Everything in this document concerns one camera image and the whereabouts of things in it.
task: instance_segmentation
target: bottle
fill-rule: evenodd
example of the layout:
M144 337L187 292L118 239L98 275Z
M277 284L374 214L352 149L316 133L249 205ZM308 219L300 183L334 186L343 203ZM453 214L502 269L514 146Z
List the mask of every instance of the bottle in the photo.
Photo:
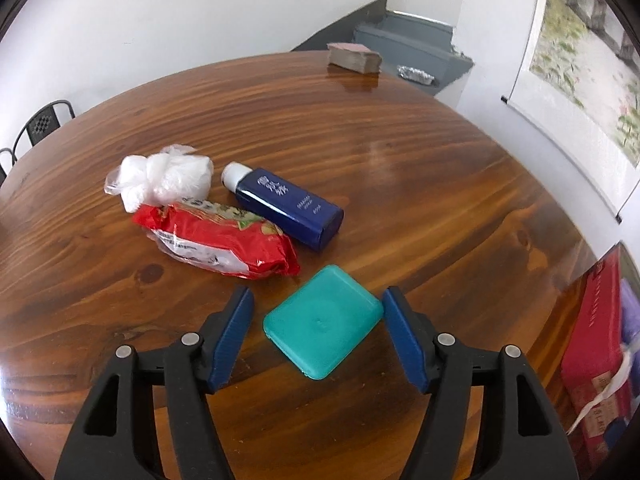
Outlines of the bottle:
M265 217L286 234L321 251L340 228L344 211L263 168L252 170L230 162L222 171L222 184L245 209Z

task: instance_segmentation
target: round wooden table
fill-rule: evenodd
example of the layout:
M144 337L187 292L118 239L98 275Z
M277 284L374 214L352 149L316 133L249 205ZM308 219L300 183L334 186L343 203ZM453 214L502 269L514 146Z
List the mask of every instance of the round wooden table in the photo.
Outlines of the round wooden table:
M124 156L173 143L214 161L210 200L235 203L220 184L225 164L261 166L343 206L339 234L320 254L297 245L295 278L246 282L172 260L102 187ZM397 479L428 398L405 379L383 324L313 381L265 338L265 314L337 264L373 294L399 285L470 346L529 351L548 338L534 362L547 382L559 350L555 325L543 327L594 261L542 186L484 133L402 80L327 66L325 52L204 66L92 108L11 171L0 240L2 418L46 478L119 345L169 344L242 283L254 322L229 386L209 399L236 478ZM177 479L163 399L158 388L162 460Z

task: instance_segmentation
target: crumpled foil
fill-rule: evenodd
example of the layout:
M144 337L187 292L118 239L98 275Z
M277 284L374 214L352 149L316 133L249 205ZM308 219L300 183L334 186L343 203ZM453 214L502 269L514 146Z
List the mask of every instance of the crumpled foil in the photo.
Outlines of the crumpled foil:
M427 74L424 70L413 68L412 66L398 65L398 75L402 79L407 79L407 81L413 81L425 86L434 85L436 81L436 78L431 74Z

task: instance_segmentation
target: bottle cap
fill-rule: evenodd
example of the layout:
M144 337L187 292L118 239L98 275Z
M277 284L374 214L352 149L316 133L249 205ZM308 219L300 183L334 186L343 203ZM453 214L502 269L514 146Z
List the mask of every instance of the bottle cap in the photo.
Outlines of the bottle cap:
M251 168L244 164L240 164L239 162L230 162L225 166L225 169L222 170L220 180L222 181L223 186L225 186L230 192L235 193L238 182L252 171L253 170Z

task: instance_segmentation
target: metal pin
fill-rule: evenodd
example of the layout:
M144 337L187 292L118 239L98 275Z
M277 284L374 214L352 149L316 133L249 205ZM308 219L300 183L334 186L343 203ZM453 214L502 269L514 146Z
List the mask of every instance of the metal pin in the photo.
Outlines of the metal pin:
M504 353L507 354L509 357L513 357L513 358L520 357L522 355L522 352L516 345L505 346Z
M182 341L182 344L185 346L193 346L198 341L200 341L200 336L195 332L187 332L185 335L182 336L180 341Z
M451 334L447 334L446 332L443 332L438 336L438 343L440 343L441 345L451 346L455 342L456 342L456 338L453 337Z
M116 357L120 359L124 359L125 357L129 357L131 355L131 347L129 345L118 346L116 349Z

